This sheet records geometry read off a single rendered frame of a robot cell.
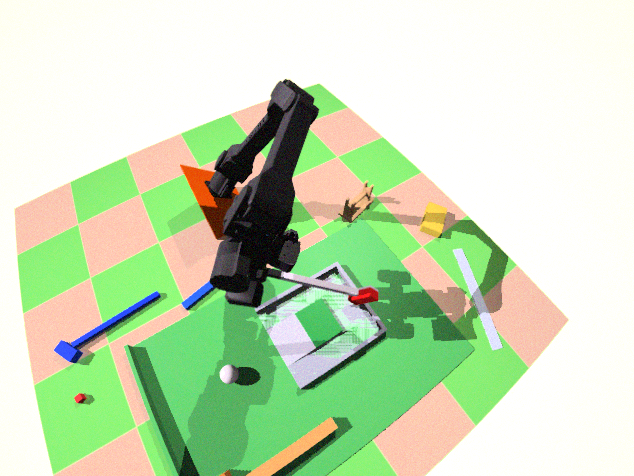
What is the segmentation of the blue golf putter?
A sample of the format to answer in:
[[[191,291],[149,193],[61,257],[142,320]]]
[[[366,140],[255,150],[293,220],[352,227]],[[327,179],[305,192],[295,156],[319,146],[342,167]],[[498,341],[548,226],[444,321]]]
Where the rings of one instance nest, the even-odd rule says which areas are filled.
[[[71,344],[61,340],[59,344],[57,344],[57,347],[54,349],[54,351],[67,361],[77,363],[77,361],[80,359],[80,356],[82,356],[83,354],[83,352],[77,349],[79,346],[82,346],[84,343],[88,342],[88,340],[91,340],[98,334],[101,334],[110,327],[113,327],[116,323],[119,323],[123,319],[126,319],[127,317],[129,317],[129,315],[133,315],[139,309],[144,308],[146,305],[154,302],[154,300],[158,299],[159,297],[160,295],[158,291],[148,295],[148,297],[140,300],[135,305],[131,305],[131,307],[120,312],[120,314],[115,315],[113,318],[109,319],[105,323],[102,323],[101,325],[99,325],[99,327],[97,326],[96,328],[94,328],[94,330],[91,330],[83,336],[79,337],[75,341],[71,342]]]

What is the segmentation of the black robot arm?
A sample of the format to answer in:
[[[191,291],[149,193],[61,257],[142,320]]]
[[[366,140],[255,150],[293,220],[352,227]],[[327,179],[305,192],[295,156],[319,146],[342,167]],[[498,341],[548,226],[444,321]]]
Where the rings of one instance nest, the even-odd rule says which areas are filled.
[[[226,239],[219,244],[209,283],[225,292],[248,290],[259,250],[259,267],[268,264],[285,273],[291,272],[301,250],[298,232],[285,230],[293,215],[293,174],[319,109],[314,97],[290,79],[279,81],[270,98],[267,114],[241,144],[218,156],[216,171],[205,180],[214,197],[232,199],[237,183],[253,173],[255,157],[274,138],[260,174],[234,196],[223,220]]]

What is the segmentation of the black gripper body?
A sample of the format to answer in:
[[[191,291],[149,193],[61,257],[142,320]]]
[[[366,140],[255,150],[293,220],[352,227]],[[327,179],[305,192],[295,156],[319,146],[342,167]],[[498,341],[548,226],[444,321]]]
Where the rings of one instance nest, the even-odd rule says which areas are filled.
[[[258,258],[261,257],[262,251],[256,252],[253,272],[250,280],[249,288],[242,293],[225,293],[225,298],[229,304],[237,304],[245,307],[257,308],[261,305],[264,285],[259,283],[262,281],[263,268],[259,267]],[[256,281],[255,281],[256,280]]]

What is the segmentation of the yellow block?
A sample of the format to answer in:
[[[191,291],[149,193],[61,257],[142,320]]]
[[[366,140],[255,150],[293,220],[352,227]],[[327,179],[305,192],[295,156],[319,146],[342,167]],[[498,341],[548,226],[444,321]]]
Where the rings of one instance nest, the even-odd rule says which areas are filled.
[[[429,202],[422,218],[420,231],[436,238],[442,233],[447,208]]]

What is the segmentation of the large green flat mat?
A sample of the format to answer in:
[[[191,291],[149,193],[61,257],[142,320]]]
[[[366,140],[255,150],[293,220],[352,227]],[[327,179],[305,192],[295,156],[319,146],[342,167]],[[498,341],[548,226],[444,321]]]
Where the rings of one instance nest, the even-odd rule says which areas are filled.
[[[300,390],[255,308],[224,296],[133,346],[184,476],[245,476],[327,418],[337,428],[270,476],[325,476],[475,348],[363,219],[299,253],[289,273],[338,262],[387,330]],[[225,365],[239,371],[226,384]]]

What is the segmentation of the white golf ball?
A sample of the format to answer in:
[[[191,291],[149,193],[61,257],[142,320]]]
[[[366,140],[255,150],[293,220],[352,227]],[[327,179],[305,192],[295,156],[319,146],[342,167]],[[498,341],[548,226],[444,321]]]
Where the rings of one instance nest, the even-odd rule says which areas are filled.
[[[239,376],[238,369],[233,365],[225,365],[220,372],[221,380],[226,384],[231,384],[237,381]]]

